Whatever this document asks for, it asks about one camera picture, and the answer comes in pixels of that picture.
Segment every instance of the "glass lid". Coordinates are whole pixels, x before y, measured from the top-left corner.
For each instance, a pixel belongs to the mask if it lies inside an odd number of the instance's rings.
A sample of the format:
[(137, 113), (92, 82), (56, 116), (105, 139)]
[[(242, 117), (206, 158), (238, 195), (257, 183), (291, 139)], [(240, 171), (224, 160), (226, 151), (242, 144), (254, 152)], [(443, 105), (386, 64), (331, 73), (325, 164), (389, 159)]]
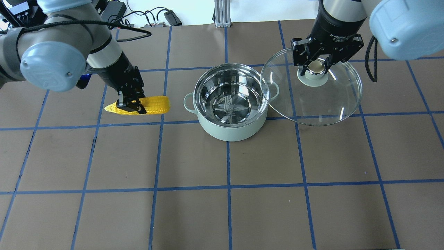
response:
[(276, 93), (269, 105), (284, 117), (305, 125), (323, 126), (344, 120), (355, 112), (362, 97), (362, 83), (353, 66), (333, 65), (327, 73), (318, 58), (301, 75), (293, 64), (293, 51), (284, 49), (264, 65), (261, 88)]

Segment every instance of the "tiled surface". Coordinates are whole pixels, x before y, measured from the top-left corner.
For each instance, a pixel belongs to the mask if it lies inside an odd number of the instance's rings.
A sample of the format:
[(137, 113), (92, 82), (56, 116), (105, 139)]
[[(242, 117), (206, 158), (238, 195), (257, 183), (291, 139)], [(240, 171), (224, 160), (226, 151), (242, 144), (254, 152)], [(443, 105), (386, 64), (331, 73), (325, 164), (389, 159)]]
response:
[[(98, 76), (85, 90), (49, 92), (46, 102), (29, 83), (6, 84), (0, 250), (439, 249), (442, 52), (380, 61), (372, 83), (362, 49), (352, 61), (362, 107), (332, 126), (295, 125), (270, 109), (256, 135), (226, 143), (184, 109), (208, 68), (229, 61), (260, 71), (283, 48), (281, 36), (288, 46), (312, 25), (151, 28), (152, 37), (121, 43), (145, 94), (170, 98), (163, 116), (101, 112), (117, 95), (108, 87), (103, 99)], [(360, 32), (367, 43), (366, 23)]]
[(87, 194), (75, 249), (147, 249), (152, 201), (152, 192)]
[(17, 195), (0, 249), (69, 249), (80, 197), (80, 194)]

